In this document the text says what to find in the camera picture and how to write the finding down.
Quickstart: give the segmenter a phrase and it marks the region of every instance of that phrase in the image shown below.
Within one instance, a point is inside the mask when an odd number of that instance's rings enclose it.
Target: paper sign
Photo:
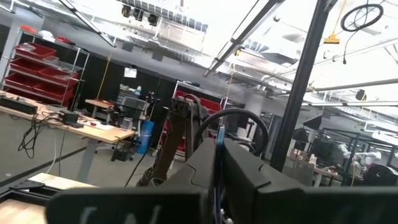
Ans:
[[[136,78],[137,77],[137,69],[135,69],[135,68],[125,68],[124,69],[124,77],[126,77],[126,78]]]

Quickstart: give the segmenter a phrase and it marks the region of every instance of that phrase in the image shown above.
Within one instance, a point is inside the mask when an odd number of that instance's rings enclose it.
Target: blue cable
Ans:
[[[220,126],[218,128],[217,142],[216,142],[216,157],[215,157],[215,171],[214,171],[214,186],[215,186],[215,204],[214,204],[214,218],[215,224],[221,224],[221,155],[224,149],[224,136],[225,127]]]

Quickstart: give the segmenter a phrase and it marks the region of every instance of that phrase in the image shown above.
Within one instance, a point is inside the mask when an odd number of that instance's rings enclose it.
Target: blue container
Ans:
[[[139,136],[139,140],[141,142],[141,145],[139,146],[139,149],[137,150],[138,154],[145,154],[145,152],[148,150],[148,144],[150,141],[150,137],[152,136],[152,131],[154,130],[155,123],[152,121],[144,121],[144,124],[142,125],[141,128],[141,136]]]

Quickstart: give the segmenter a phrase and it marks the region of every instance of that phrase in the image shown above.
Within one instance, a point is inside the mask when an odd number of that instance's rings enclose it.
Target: white robot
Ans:
[[[340,144],[338,148],[343,152],[343,156],[349,159],[351,152],[348,151],[346,144]],[[356,152],[353,157],[352,166],[366,171],[370,165],[381,160],[380,152]]]

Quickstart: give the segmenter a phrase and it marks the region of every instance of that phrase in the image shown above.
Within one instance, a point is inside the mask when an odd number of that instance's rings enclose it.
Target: table leg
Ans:
[[[92,117],[92,118],[95,118],[95,117],[97,116],[97,110],[98,110],[98,107],[97,107],[97,106],[94,106],[93,112],[92,112],[92,114],[91,114],[91,117]]]
[[[91,168],[91,164],[93,163],[95,150],[98,146],[98,140],[90,138],[87,143],[87,148],[83,155],[83,159],[81,160],[80,170],[77,176],[77,181],[79,182],[87,182],[88,173]]]
[[[321,184],[321,180],[322,180],[322,175],[317,174],[317,180],[315,181],[315,184],[313,186],[319,187],[319,185]]]
[[[335,179],[334,176],[331,176],[331,177],[330,177],[329,184],[328,184],[329,187],[332,185],[334,179]]]

